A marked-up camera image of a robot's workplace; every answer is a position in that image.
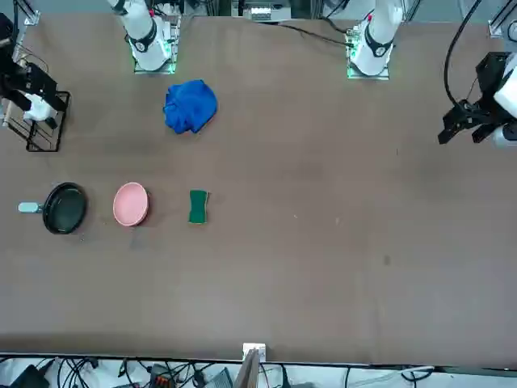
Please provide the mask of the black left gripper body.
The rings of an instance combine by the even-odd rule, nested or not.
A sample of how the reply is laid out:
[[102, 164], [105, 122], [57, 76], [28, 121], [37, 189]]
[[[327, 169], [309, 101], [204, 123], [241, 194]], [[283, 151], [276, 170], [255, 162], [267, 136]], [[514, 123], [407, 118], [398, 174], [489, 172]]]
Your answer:
[[467, 99], [460, 101], [462, 125], [488, 124], [507, 118], [506, 111], [494, 98], [503, 79], [506, 60], [507, 52], [489, 52], [476, 66], [481, 97], [474, 103]]

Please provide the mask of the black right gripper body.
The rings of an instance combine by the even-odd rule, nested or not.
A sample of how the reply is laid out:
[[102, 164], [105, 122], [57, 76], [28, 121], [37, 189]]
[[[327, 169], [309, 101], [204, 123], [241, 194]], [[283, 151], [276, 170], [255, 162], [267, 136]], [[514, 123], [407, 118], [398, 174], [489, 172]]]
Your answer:
[[57, 83], [34, 63], [1, 64], [1, 97], [10, 100], [20, 109], [32, 108], [32, 102], [26, 94], [38, 95], [51, 103], [56, 91]]

